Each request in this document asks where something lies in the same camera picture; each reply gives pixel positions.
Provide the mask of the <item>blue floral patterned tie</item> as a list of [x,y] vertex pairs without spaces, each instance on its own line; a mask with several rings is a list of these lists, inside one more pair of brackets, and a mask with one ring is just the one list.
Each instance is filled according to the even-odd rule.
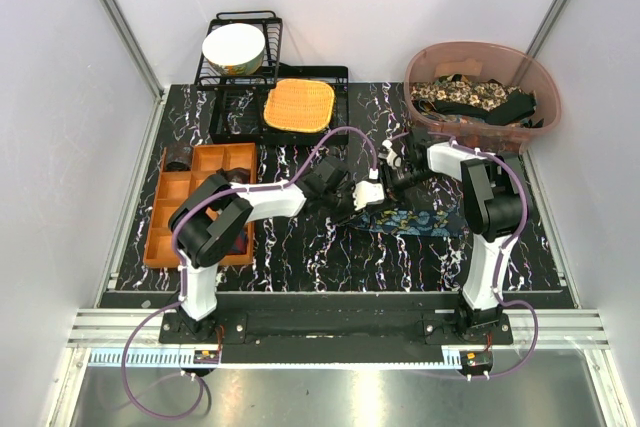
[[459,237],[468,232],[466,221],[456,210],[388,209],[363,213],[348,225],[370,233],[394,236]]

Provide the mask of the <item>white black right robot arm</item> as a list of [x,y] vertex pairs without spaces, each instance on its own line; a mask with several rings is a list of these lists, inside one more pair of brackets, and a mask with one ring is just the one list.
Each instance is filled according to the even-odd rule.
[[509,259],[531,211],[518,156],[472,149],[454,139],[432,143],[426,135],[406,132],[382,143],[378,165],[387,196],[394,200],[436,174],[461,183],[473,245],[454,331],[463,342],[480,341],[500,323]]

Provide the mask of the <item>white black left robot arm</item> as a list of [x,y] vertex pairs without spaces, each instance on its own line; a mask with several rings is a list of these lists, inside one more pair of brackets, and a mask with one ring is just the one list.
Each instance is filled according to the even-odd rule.
[[321,209],[352,212],[353,185],[345,181],[348,173],[347,164],[328,156],[294,178],[276,183],[234,183],[220,173],[207,177],[168,223],[172,249],[179,259],[176,312],[181,331],[196,343],[214,335],[217,269],[248,224]]

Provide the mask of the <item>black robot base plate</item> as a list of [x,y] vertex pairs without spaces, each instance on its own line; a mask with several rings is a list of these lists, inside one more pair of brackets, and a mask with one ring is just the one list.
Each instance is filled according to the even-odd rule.
[[481,331],[461,333],[454,315],[434,311],[382,310],[265,310],[220,311],[201,321],[196,332],[177,313],[161,320],[162,344],[212,344],[220,339],[226,345],[247,344],[264,338],[322,339],[364,337],[399,338],[427,345],[508,346],[514,342],[510,321],[502,316],[498,323]]

